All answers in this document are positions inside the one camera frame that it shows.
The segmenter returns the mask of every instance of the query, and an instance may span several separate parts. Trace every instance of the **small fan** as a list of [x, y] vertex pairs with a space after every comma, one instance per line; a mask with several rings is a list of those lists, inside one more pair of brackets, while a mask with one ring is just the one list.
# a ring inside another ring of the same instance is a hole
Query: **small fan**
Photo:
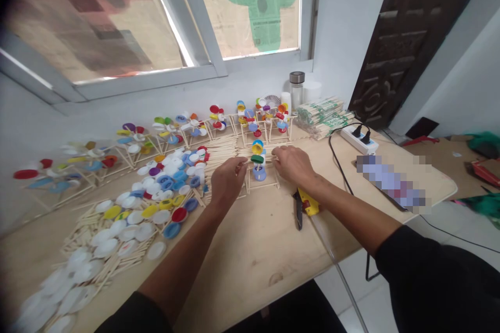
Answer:
[[278, 105], [281, 104], [281, 99], [276, 95], [266, 95], [258, 100], [258, 104], [261, 107], [268, 105], [269, 107], [271, 107], [269, 113], [276, 114], [276, 112], [278, 112]]

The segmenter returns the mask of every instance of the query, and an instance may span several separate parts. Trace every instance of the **plug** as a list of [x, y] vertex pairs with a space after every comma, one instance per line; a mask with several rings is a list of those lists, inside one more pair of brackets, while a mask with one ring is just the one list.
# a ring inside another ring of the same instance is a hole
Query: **plug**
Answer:
[[353, 135], [356, 137], [356, 138], [359, 138], [361, 137], [361, 128], [363, 127], [363, 125], [360, 125], [356, 128], [355, 131], [353, 131]]
[[361, 141], [364, 143], [364, 144], [368, 144], [370, 143], [370, 134], [371, 132], [368, 130], [366, 132], [366, 135], [363, 137], [363, 139], [361, 139]]

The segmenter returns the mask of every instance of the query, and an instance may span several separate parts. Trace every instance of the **power strip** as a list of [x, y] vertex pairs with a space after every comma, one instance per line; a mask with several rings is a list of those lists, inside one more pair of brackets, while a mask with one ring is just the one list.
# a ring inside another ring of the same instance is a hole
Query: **power strip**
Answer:
[[340, 135], [351, 143], [359, 152], [361, 152], [363, 155], [375, 155], [375, 152], [377, 151], [377, 148], [379, 148], [379, 144], [373, 140], [370, 139], [370, 142], [366, 145], [364, 144], [361, 139], [365, 136], [363, 132], [361, 132], [361, 135], [359, 138], [356, 138], [353, 135], [353, 131], [356, 130], [356, 126], [348, 126], [340, 130]]

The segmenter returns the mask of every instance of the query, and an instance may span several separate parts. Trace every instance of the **wooden door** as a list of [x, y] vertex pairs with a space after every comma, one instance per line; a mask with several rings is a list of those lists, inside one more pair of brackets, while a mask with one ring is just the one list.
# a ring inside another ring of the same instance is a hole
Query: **wooden door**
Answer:
[[349, 109], [368, 126], [396, 115], [469, 0], [384, 0]]

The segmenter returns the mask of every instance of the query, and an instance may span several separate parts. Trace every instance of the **window frame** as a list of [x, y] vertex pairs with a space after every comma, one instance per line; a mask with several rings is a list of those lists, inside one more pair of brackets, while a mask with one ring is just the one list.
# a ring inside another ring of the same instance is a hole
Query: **window frame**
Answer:
[[311, 59], [314, 0], [301, 0], [298, 49], [228, 60], [222, 58], [204, 0], [161, 2], [171, 10], [168, 14], [176, 28], [174, 33], [180, 36], [183, 43], [181, 50], [184, 48], [183, 51], [189, 55], [190, 61], [186, 62], [191, 66], [76, 85], [27, 43], [4, 29], [0, 41], [0, 71], [46, 103], [56, 105], [221, 78], [233, 72], [290, 65]]

